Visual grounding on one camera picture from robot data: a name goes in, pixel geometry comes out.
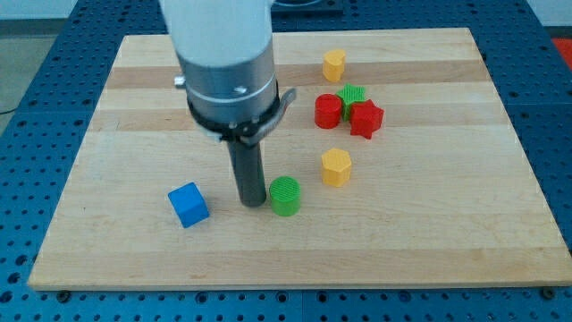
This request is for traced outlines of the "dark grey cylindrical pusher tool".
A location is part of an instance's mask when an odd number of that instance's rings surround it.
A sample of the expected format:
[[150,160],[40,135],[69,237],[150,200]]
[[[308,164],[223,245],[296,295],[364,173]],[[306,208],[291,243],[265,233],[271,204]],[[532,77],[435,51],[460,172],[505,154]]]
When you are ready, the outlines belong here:
[[262,206],[266,200],[265,177],[260,145],[227,143],[240,202],[249,208]]

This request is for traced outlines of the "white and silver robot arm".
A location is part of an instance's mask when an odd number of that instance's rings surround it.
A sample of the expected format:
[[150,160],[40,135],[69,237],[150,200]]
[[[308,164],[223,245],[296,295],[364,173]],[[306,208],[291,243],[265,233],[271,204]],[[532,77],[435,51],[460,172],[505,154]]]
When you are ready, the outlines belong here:
[[226,142],[243,205],[265,203],[260,142],[282,120],[295,89],[280,94],[271,0],[161,0],[191,115]]

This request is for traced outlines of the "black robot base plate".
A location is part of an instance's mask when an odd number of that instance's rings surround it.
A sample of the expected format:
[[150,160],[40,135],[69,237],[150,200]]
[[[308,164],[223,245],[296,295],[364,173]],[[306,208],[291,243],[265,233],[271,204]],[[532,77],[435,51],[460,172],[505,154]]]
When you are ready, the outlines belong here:
[[275,0],[273,15],[342,14],[343,0]]

